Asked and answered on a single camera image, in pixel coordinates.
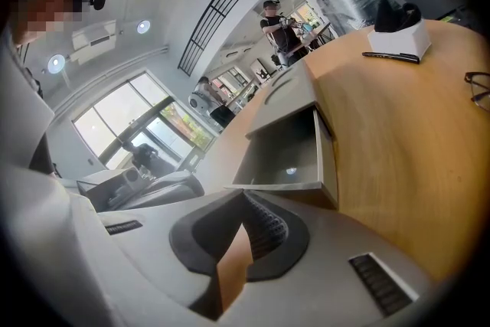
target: open drawer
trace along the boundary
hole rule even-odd
[[[332,138],[310,106],[254,133],[232,185],[338,207]]]

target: eyeglasses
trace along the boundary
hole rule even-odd
[[[466,73],[465,82],[472,85],[472,101],[490,112],[490,74]]]

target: recessed light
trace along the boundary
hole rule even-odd
[[[63,70],[64,64],[65,64],[64,56],[61,54],[55,54],[47,62],[47,70],[51,74],[58,74],[61,70]]]
[[[140,34],[146,33],[148,30],[150,30],[150,21],[139,22],[136,30]]]

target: black pen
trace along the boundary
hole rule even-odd
[[[380,57],[382,59],[393,59],[406,61],[408,63],[420,64],[420,59],[414,54],[383,54],[381,52],[363,52],[365,57]]]

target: white box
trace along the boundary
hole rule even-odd
[[[414,54],[422,60],[422,56],[430,47],[429,34],[423,19],[410,28],[394,33],[378,33],[372,31],[367,35],[373,52],[385,54]]]

